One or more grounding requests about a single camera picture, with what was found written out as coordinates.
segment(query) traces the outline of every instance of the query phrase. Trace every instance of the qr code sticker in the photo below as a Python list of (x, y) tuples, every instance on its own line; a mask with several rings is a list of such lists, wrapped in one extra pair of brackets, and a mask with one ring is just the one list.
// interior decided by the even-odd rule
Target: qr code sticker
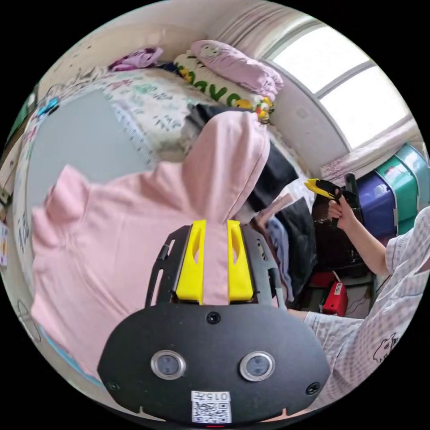
[(342, 291), (342, 284), (341, 284), (341, 283), (336, 284), (336, 288), (335, 288), (334, 295), (335, 295), (335, 296), (340, 295), (340, 292), (341, 292), (341, 291)]
[(232, 422), (229, 393), (192, 393), (193, 422), (228, 424)]

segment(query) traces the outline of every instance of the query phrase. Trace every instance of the pink hoodie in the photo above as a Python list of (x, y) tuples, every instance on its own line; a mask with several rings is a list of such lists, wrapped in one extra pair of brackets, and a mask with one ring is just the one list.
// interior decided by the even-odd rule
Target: pink hoodie
[(204, 303), (227, 303), (227, 228), (269, 154), (257, 115), (212, 118), (181, 164), (161, 163), (107, 185), (66, 166), (33, 211), (32, 316), (94, 377), (113, 329), (143, 307), (168, 235), (206, 219)]

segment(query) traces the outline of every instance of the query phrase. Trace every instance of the pillow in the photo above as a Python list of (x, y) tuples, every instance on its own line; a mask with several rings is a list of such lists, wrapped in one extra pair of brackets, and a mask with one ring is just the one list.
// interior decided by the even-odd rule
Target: pillow
[(199, 40), (192, 53), (218, 75), (274, 101), (284, 86), (281, 75), (266, 64), (249, 58), (236, 48), (215, 40)]
[(210, 71), (197, 60), (191, 51), (179, 55), (174, 63), (179, 74), (190, 85), (211, 99), (230, 108), (237, 107), (257, 112), (258, 119), (264, 124), (269, 121), (273, 104), (267, 97), (251, 93), (249, 90)]

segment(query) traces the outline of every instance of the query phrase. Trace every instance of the red box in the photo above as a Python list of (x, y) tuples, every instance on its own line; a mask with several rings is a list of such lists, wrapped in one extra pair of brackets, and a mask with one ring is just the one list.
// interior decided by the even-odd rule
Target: red box
[(341, 282), (335, 282), (330, 289), (322, 313), (328, 315), (337, 315), (344, 317), (348, 307), (348, 295), (346, 294), (346, 287)]
[(336, 281), (336, 277), (333, 272), (321, 272), (315, 273), (310, 283), (319, 288), (328, 288), (334, 281)]

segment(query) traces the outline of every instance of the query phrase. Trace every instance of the window frame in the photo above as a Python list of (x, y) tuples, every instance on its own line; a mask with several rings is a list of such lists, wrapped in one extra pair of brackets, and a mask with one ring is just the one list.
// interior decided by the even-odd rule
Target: window frame
[(348, 153), (351, 153), (352, 151), (362, 148), (366, 145), (369, 145), (370, 143), (380, 139), (382, 136), (384, 136), (386, 133), (396, 130), (397, 128), (403, 126), (408, 121), (413, 120), (413, 115), (411, 112), (409, 112), (405, 117), (403, 117), (401, 120), (397, 121), (396, 123), (392, 124), (390, 127), (382, 131), (381, 133), (377, 134), (376, 136), (373, 136), (370, 140), (361, 143), (360, 145), (352, 148), (349, 144), (346, 136), (344, 135), (343, 131), (338, 126), (337, 122), (333, 118), (333, 116), (330, 114), (330, 112), (324, 107), (324, 105), (321, 102), (321, 99), (331, 93), (333, 90), (347, 82), (349, 79), (353, 78), (354, 76), (359, 75), (361, 72), (364, 72), (367, 69), (370, 69), (372, 67), (378, 67), (378, 65), (372, 61), (367, 60), (363, 63), (358, 64), (355, 67), (352, 67), (351, 69), (347, 70), (337, 78), (333, 79), (331, 82), (327, 83), (323, 88), (321, 88), (316, 93), (313, 93), (306, 85), (304, 85), (298, 78), (293, 76), (291, 73), (289, 73), (287, 70), (285, 70), (281, 65), (274, 62), (274, 59), (288, 46), (292, 45), (295, 41), (300, 39), (301, 37), (305, 36), (308, 33), (311, 33), (314, 30), (317, 30), (318, 28), (322, 27), (329, 27), (327, 24), (324, 24), (321, 21), (318, 21), (317, 19), (308, 21), (304, 23), (303, 25), (295, 28), (293, 31), (285, 35), (283, 38), (281, 38), (275, 45), (273, 45), (261, 58), (261, 61), (263, 63), (266, 63), (267, 65), (271, 66), (281, 74), (285, 75), (289, 80), (294, 82), (298, 87), (300, 87), (306, 95), (321, 109), (324, 116), (327, 118), (327, 120), (333, 125), (339, 136), (341, 137), (341, 140), (343, 144), (345, 145), (346, 150)]

